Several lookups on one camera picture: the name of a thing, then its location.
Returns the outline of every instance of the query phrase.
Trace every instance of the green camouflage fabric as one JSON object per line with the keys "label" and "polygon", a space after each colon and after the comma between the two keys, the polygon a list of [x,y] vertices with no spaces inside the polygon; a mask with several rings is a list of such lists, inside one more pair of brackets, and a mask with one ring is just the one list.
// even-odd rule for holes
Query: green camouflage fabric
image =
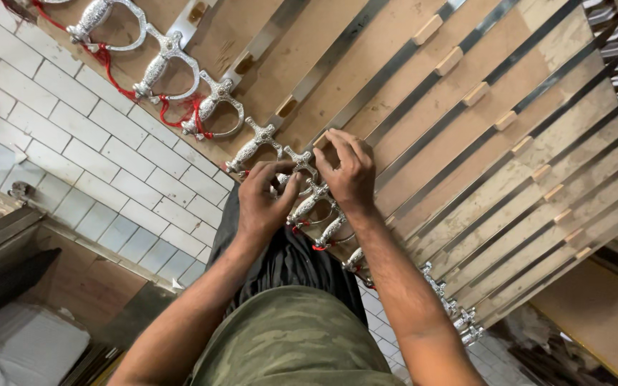
{"label": "green camouflage fabric", "polygon": [[369,330],[331,294],[305,286],[264,291],[216,329],[192,386],[403,386]]}

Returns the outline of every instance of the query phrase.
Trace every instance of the black object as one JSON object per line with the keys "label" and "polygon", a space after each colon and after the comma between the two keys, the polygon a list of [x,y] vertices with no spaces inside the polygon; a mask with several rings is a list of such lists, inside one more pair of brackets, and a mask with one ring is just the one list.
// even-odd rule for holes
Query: black object
{"label": "black object", "polygon": [[[211,249],[207,270],[233,241],[240,217],[240,199],[235,184],[223,209],[223,217]],[[228,306],[227,317],[254,295],[271,288],[289,285],[307,286],[330,293],[344,303],[368,328],[366,311],[353,273],[344,271],[328,252],[315,251],[312,241],[304,234],[294,234],[289,227],[279,229],[252,264],[242,288]]]}

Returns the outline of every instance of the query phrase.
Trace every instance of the white brick tile wall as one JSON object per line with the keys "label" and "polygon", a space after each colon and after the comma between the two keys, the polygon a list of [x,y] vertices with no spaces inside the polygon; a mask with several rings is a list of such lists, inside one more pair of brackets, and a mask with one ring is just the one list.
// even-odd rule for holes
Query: white brick tile wall
{"label": "white brick tile wall", "polygon": [[168,227],[168,221],[141,206],[137,201],[129,200],[121,214],[149,232],[160,235]]}
{"label": "white brick tile wall", "polygon": [[63,156],[75,162],[81,168],[110,183],[120,168],[103,155],[95,152],[88,145],[73,139],[63,152]]}
{"label": "white brick tile wall", "polygon": [[111,181],[111,186],[125,193],[128,197],[149,210],[154,209],[163,197],[161,193],[123,169]]}
{"label": "white brick tile wall", "polygon": [[82,62],[75,59],[56,40],[31,23],[21,23],[16,36],[71,76],[78,73]]}
{"label": "white brick tile wall", "polygon": [[172,148],[178,141],[177,135],[165,127],[156,118],[152,117],[138,104],[133,106],[133,109],[128,114],[128,118],[132,119],[136,124],[147,130],[148,133],[163,142],[169,148]]}
{"label": "white brick tile wall", "polygon": [[120,212],[121,208],[128,202],[128,196],[89,172],[82,173],[78,182],[75,183],[75,187],[116,212]]}
{"label": "white brick tile wall", "polygon": [[62,153],[71,141],[70,134],[22,103],[16,104],[8,121],[56,153]]}
{"label": "white brick tile wall", "polygon": [[216,165],[211,163],[211,161],[206,159],[197,150],[194,150],[192,146],[188,145],[182,139],[178,140],[178,143],[173,150],[209,177],[213,177],[216,172],[219,171],[219,168],[216,167]]}
{"label": "white brick tile wall", "polygon": [[92,111],[90,119],[135,150],[147,137],[146,131],[103,100]]}
{"label": "white brick tile wall", "polygon": [[219,228],[223,211],[202,196],[195,197],[186,209],[206,221],[213,228]]}
{"label": "white brick tile wall", "polygon": [[161,234],[161,238],[182,249],[190,256],[197,256],[206,247],[201,241],[183,232],[173,224],[168,225],[166,231],[163,231]]}
{"label": "white brick tile wall", "polygon": [[97,95],[48,60],[42,63],[34,81],[82,115],[89,115],[99,101]]}
{"label": "white brick tile wall", "polygon": [[182,206],[164,197],[159,205],[154,208],[154,213],[165,218],[169,223],[175,224],[178,228],[187,233],[194,231],[200,220]]}
{"label": "white brick tile wall", "polygon": [[228,191],[198,168],[190,166],[181,182],[211,203],[219,203]]}
{"label": "white brick tile wall", "polygon": [[0,89],[49,117],[58,98],[6,62],[0,62]]}
{"label": "white brick tile wall", "polygon": [[116,162],[118,166],[141,179],[147,180],[156,166],[145,157],[125,145],[116,137],[111,137],[102,149],[102,155]]}
{"label": "white brick tile wall", "polygon": [[149,176],[147,185],[156,189],[159,193],[170,198],[180,206],[186,206],[194,198],[194,192],[192,190],[159,168],[156,168],[152,175]]}
{"label": "white brick tile wall", "polygon": [[49,120],[96,151],[100,151],[111,136],[105,129],[64,102],[58,102]]}
{"label": "white brick tile wall", "polygon": [[0,58],[32,78],[42,63],[42,56],[29,45],[0,26]]}
{"label": "white brick tile wall", "polygon": [[185,173],[190,166],[190,163],[185,161],[183,157],[176,154],[176,152],[169,149],[161,141],[151,135],[142,142],[137,152],[150,159],[150,161],[159,166],[161,170],[177,179],[181,178],[183,173]]}
{"label": "white brick tile wall", "polygon": [[30,162],[52,173],[70,185],[75,184],[82,174],[82,168],[80,166],[70,162],[68,159],[64,158],[64,156],[54,152],[37,140],[30,142],[25,153]]}

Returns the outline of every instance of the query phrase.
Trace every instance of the man's arm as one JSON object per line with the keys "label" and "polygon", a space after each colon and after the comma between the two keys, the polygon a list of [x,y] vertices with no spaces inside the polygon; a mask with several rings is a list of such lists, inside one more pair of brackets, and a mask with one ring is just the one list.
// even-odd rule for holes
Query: man's arm
{"label": "man's arm", "polygon": [[393,240],[373,203],[376,168],[371,148],[339,130],[329,130],[326,138],[340,165],[333,169],[320,149],[314,149],[317,168],[356,232],[414,384],[485,385],[440,299]]}
{"label": "man's arm", "polygon": [[237,234],[219,260],[159,315],[135,341],[110,386],[182,386],[204,351],[247,271],[285,222],[299,193],[300,174],[275,200],[276,173],[291,173],[292,162],[259,162],[240,186]]}

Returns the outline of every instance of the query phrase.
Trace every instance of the wooden spacer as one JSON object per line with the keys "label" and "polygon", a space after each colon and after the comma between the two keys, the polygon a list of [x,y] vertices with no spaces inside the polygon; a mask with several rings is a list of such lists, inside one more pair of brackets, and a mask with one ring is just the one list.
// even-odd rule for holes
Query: wooden spacer
{"label": "wooden spacer", "polygon": [[490,85],[487,82],[481,82],[478,86],[474,87],[473,90],[469,91],[468,94],[461,101],[467,106],[471,107],[478,103],[490,91]]}
{"label": "wooden spacer", "polygon": [[495,122],[495,129],[498,131],[503,131],[504,129],[509,127],[511,124],[513,124],[514,121],[516,121],[516,119],[517,119],[517,115],[512,110],[509,113],[504,114],[502,118],[500,118],[497,122]]}
{"label": "wooden spacer", "polygon": [[547,177],[548,174],[550,174],[550,172],[552,171],[552,166],[550,165],[545,165],[542,168],[536,170],[532,175],[531,178],[536,181],[536,182],[540,182],[540,180],[544,179],[545,177]]}
{"label": "wooden spacer", "polygon": [[522,139],[521,142],[519,142],[516,146],[514,146],[514,148],[511,149],[511,152],[514,154],[515,157],[518,157],[520,154],[524,153],[526,149],[531,147],[531,144],[533,144],[533,137],[527,136],[526,138]]}
{"label": "wooden spacer", "polygon": [[464,57],[464,51],[461,50],[459,46],[452,48],[447,56],[443,60],[435,66],[435,73],[440,76],[445,76],[449,73],[455,66],[459,63],[459,61]]}
{"label": "wooden spacer", "polygon": [[417,33],[414,34],[414,36],[411,37],[411,39],[416,45],[422,45],[426,42],[426,40],[428,40],[428,38],[430,38],[436,31],[438,31],[438,28],[440,28],[441,25],[442,17],[440,17],[439,14],[435,14],[433,15],[433,17],[431,17],[431,20],[429,20],[423,27],[421,27],[421,30],[419,30]]}

